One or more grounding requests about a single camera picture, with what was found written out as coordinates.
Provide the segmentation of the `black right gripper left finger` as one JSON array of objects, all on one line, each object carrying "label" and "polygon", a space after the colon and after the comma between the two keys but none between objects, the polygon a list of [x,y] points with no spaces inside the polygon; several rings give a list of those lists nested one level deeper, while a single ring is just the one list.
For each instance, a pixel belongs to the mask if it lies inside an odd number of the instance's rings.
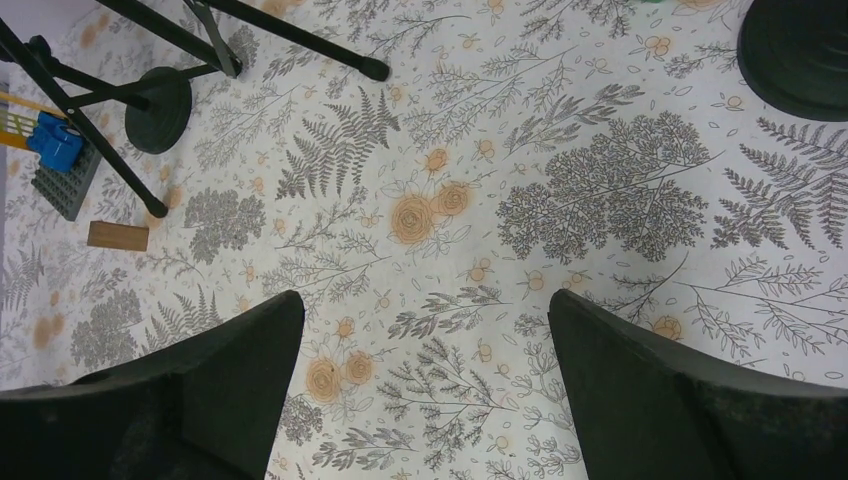
[{"label": "black right gripper left finger", "polygon": [[305,325],[294,291],[64,386],[1,395],[5,479],[261,479]]}]

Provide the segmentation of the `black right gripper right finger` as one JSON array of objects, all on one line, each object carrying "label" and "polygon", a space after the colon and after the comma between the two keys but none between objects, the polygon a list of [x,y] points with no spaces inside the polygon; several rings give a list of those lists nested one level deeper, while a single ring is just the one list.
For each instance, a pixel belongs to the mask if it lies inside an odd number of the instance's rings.
[{"label": "black right gripper right finger", "polygon": [[847,393],[745,368],[568,290],[548,320],[592,479],[843,479]]}]

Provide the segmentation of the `black tripod music stand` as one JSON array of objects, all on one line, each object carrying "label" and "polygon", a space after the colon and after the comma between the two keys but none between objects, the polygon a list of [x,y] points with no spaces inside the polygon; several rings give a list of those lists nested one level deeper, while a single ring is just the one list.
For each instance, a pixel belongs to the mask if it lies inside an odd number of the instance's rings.
[{"label": "black tripod music stand", "polygon": [[[342,63],[371,80],[384,82],[390,74],[389,65],[381,60],[355,53],[240,1],[187,2],[187,7],[205,29],[208,36],[206,40],[198,38],[140,1],[107,1],[104,5],[200,60],[197,67],[178,70],[189,81],[216,72],[235,79],[243,70],[241,60],[218,30],[213,15],[215,11]],[[7,24],[1,26],[1,60],[18,65],[35,81],[58,110],[67,116],[71,126],[99,151],[153,217],[167,216],[168,207],[144,185],[82,110],[85,106],[108,100],[145,109],[147,101],[137,93],[157,85],[160,80],[138,80],[120,86],[109,84],[56,60],[48,44],[40,37],[23,43]]]}]

